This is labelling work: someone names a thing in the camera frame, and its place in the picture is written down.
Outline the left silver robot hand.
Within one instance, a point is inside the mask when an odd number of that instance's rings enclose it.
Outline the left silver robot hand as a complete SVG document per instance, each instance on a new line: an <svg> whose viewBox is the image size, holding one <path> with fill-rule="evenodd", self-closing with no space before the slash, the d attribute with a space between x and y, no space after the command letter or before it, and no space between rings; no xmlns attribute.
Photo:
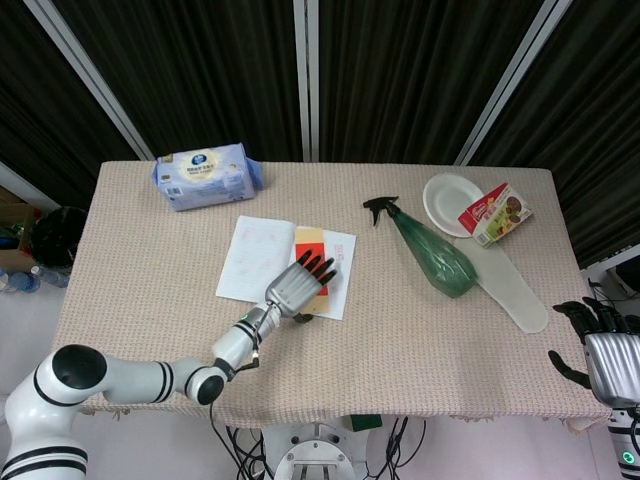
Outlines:
<svg viewBox="0 0 640 480"><path fill-rule="evenodd" d="M298 323L328 313L328 284L337 275L334 262L312 250L305 251L268 285L266 303L276 307L282 317Z"/></svg>

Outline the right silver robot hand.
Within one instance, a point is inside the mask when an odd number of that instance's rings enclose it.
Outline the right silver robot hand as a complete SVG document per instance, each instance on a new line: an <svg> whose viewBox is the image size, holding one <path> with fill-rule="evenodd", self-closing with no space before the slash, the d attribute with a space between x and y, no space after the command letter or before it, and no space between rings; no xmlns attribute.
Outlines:
<svg viewBox="0 0 640 480"><path fill-rule="evenodd" d="M587 370L570 367L554 350L548 358L565 379L591 391L611 409L639 407L639 318L622 315L591 297L566 301L553 309L569 319L582 346Z"/></svg>

